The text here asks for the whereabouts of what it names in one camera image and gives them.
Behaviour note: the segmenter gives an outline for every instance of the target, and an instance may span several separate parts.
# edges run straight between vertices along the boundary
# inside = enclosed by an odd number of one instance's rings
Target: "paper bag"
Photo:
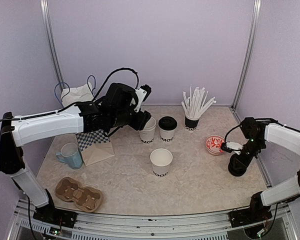
[[[87,84],[80,87],[71,87],[69,94],[67,94],[69,92],[68,88],[63,89],[61,94],[63,106],[67,106],[74,102],[91,101],[93,95],[90,89]],[[115,155],[112,143],[107,136],[104,136],[104,131],[102,129],[87,133],[77,133],[75,137],[81,151],[83,162],[86,166],[111,158]]]

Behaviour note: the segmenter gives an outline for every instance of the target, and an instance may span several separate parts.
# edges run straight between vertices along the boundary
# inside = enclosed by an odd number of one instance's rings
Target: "black lid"
[[[159,127],[162,130],[171,131],[177,128],[177,121],[172,116],[164,116],[159,120]]]

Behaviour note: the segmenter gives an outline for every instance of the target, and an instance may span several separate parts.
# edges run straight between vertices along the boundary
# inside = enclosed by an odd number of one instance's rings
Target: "table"
[[[255,160],[243,176],[234,177],[228,172],[231,155],[214,156],[205,147],[206,137],[224,137],[237,125],[228,107],[209,108],[193,132],[184,127],[181,106],[145,106],[143,109],[152,114],[157,124],[164,116],[177,120],[173,141],[160,140],[157,127],[153,143],[143,144],[139,133],[126,126],[111,137],[114,157],[73,170],[57,161],[55,154],[64,144],[76,142],[74,134],[54,138],[37,179],[49,190],[56,207],[80,211],[73,202],[64,202],[54,194],[56,185],[64,177],[102,191],[104,200],[97,213],[131,216],[184,215],[234,209],[248,206],[254,193],[266,189]],[[246,142],[239,129],[233,131],[228,140]],[[165,177],[157,177],[152,171],[150,153],[157,148],[166,148],[173,154],[171,168]]]

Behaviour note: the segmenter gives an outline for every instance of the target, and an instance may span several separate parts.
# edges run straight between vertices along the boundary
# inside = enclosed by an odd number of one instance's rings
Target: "checkered paper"
[[[92,144],[106,144],[110,142],[109,137],[104,135],[103,129],[87,133],[77,133],[75,136],[81,151],[92,146]]]

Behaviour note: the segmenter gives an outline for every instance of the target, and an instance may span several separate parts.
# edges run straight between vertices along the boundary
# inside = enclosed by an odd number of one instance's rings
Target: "wall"
[[[0,119],[5,112],[34,114],[58,108],[53,95],[57,83],[45,34],[40,1],[0,0]],[[51,139],[25,146],[36,173]],[[0,240],[18,202],[19,191],[0,173]]]
[[[300,129],[300,0],[263,0],[238,114],[272,117]],[[272,183],[300,168],[300,158],[267,144],[262,160]],[[300,234],[300,198],[290,204]]]
[[[93,74],[100,86],[112,70],[131,67],[152,87],[146,104],[180,104],[192,84],[231,105],[253,7],[253,0],[49,1],[64,81],[77,87]],[[135,86],[130,72],[111,81]]]

